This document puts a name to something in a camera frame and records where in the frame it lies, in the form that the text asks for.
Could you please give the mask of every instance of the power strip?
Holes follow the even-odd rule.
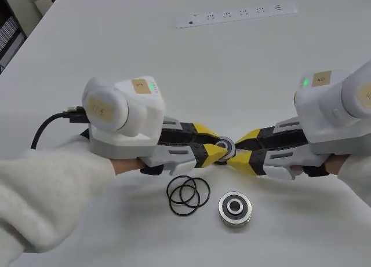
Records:
[[[177,25],[177,28],[198,27],[200,25],[212,25],[294,13],[297,13],[295,2],[277,3],[275,5],[257,6],[255,8],[225,10],[218,13],[194,14],[188,19],[181,21]]]

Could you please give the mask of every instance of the hand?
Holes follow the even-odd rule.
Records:
[[[111,159],[111,163],[114,167],[116,175],[131,170],[140,170],[145,167],[145,164],[140,159],[125,159],[125,160]]]
[[[331,155],[325,162],[325,168],[328,173],[338,175],[341,167],[348,159],[349,155]],[[302,166],[292,166],[291,169],[303,171]]]

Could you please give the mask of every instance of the wrist strap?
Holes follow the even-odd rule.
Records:
[[[320,177],[329,175],[329,173],[326,171],[325,164],[322,164],[319,167],[303,166],[303,171],[308,174],[309,177]]]
[[[148,174],[148,175],[160,175],[163,172],[164,165],[160,164],[159,166],[155,167],[148,167],[146,165],[145,168],[141,169],[140,172],[143,174]]]

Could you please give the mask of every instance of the o-ring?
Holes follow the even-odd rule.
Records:
[[[189,186],[189,185],[187,185],[187,183],[188,183],[189,181],[192,181],[193,183],[195,183],[195,180],[200,180],[200,181],[202,181],[203,183],[205,183],[206,187],[208,188],[208,196],[207,196],[207,198],[205,199],[205,201],[204,201],[203,203],[200,204],[200,202],[199,202],[197,206],[187,204],[188,201],[183,200],[183,196],[182,196],[182,194],[181,194],[182,191],[183,191],[183,188],[186,187],[186,186]],[[209,201],[209,199],[210,199],[210,194],[211,194],[211,190],[210,190],[210,186],[209,186],[209,184],[208,184],[204,179],[202,179],[202,178],[200,178],[200,177],[193,177],[193,178],[188,179],[187,181],[185,181],[185,182],[180,186],[180,190],[179,190],[179,196],[180,196],[180,200],[181,200],[182,204],[185,205],[185,206],[187,206],[187,207],[189,207],[189,208],[194,208],[194,209],[197,209],[197,208],[200,208],[200,207],[204,206],[204,205]]]
[[[187,200],[185,200],[185,201],[181,200],[181,202],[178,202],[178,201],[172,199],[172,196],[171,196],[171,194],[169,193],[169,188],[170,188],[170,185],[171,185],[173,182],[175,182],[177,179],[180,179],[180,178],[188,178],[187,182],[188,182],[188,181],[192,181],[192,182],[193,182],[193,194],[192,194],[192,196],[191,196],[189,199],[187,199]],[[166,187],[166,194],[167,194],[168,198],[170,199],[170,201],[171,201],[172,203],[174,203],[174,204],[184,204],[184,203],[186,203],[186,202],[190,202],[190,201],[195,197],[195,195],[196,195],[196,191],[197,191],[197,186],[196,186],[196,182],[194,181],[194,178],[192,178],[192,177],[190,177],[190,176],[187,176],[187,175],[180,175],[180,176],[177,176],[177,177],[173,178],[173,179],[168,183],[168,186]]]
[[[192,188],[192,189],[195,191],[195,193],[196,193],[196,195],[197,195],[197,198],[198,198],[197,206],[196,206],[195,208],[193,208],[192,211],[190,211],[190,212],[188,212],[188,213],[184,213],[184,214],[175,211],[174,208],[173,208],[173,206],[172,206],[172,197],[173,197],[174,193],[176,192],[176,190],[178,190],[180,187],[188,187],[188,188]],[[186,216],[189,216],[189,215],[191,215],[191,214],[193,214],[193,213],[196,212],[196,210],[199,208],[199,203],[200,203],[200,201],[201,201],[201,198],[200,198],[200,196],[199,196],[199,192],[197,191],[196,187],[193,187],[193,186],[191,186],[191,185],[180,185],[180,186],[176,187],[176,188],[172,191],[172,193],[170,194],[170,198],[169,198],[169,206],[170,206],[170,209],[173,211],[174,214],[178,215],[179,217],[186,217]]]

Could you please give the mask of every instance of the white sleeve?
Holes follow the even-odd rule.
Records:
[[[0,161],[0,267],[23,251],[59,245],[90,198],[114,177],[111,162],[90,153],[80,136],[51,151]]]
[[[371,156],[350,156],[337,177],[371,207]]]

